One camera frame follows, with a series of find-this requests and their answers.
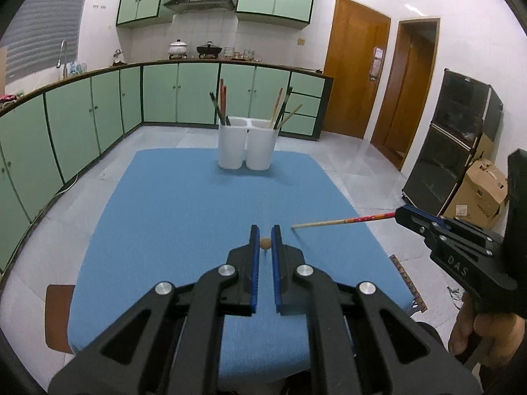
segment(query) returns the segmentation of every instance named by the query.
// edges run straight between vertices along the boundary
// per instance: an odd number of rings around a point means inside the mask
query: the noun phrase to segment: faucet
[[[61,67],[61,56],[62,56],[62,49],[64,49],[64,63],[62,68],[62,78],[66,78],[68,76],[68,70],[66,68],[66,64],[68,62],[68,42],[66,40],[62,40],[61,43],[61,52],[59,53],[59,62],[57,62],[57,68]]]

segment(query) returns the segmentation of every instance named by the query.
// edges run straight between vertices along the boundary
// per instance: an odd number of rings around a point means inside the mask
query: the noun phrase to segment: human hand
[[[468,345],[468,337],[475,332],[481,337],[494,339],[491,351],[480,361],[481,364],[490,368],[504,367],[523,341],[525,320],[513,313],[474,315],[470,296],[465,293],[463,307],[450,334],[449,352],[455,356],[462,354]]]

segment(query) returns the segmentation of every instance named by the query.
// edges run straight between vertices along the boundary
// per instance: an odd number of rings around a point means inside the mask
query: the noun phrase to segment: metal bolt
[[[377,287],[371,282],[363,282],[359,285],[359,290],[362,294],[371,295],[377,290]]]
[[[311,276],[313,272],[313,268],[308,264],[301,264],[297,267],[297,273],[300,276]]]
[[[235,267],[230,264],[222,264],[218,267],[218,273],[221,276],[232,276],[234,275],[235,271]]]
[[[155,292],[159,295],[165,295],[172,291],[170,282],[160,282],[155,286]]]

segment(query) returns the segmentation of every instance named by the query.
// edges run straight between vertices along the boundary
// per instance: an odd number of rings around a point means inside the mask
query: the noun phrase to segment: gray roller shutter
[[[25,0],[0,40],[7,46],[6,83],[56,65],[62,40],[74,60],[83,7],[84,0]]]

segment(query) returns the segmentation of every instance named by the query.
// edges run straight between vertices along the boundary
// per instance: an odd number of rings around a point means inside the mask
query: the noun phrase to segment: table
[[[290,229],[292,223],[357,216],[308,155],[277,151],[270,169],[222,170],[215,149],[139,151],[117,185],[92,236],[72,299],[68,338],[87,346],[159,281],[196,282],[273,225],[283,242],[336,282],[377,284],[405,310],[413,297],[365,224]],[[220,384],[269,382],[309,367],[304,316],[280,316],[271,253],[260,253],[257,312],[227,316]]]

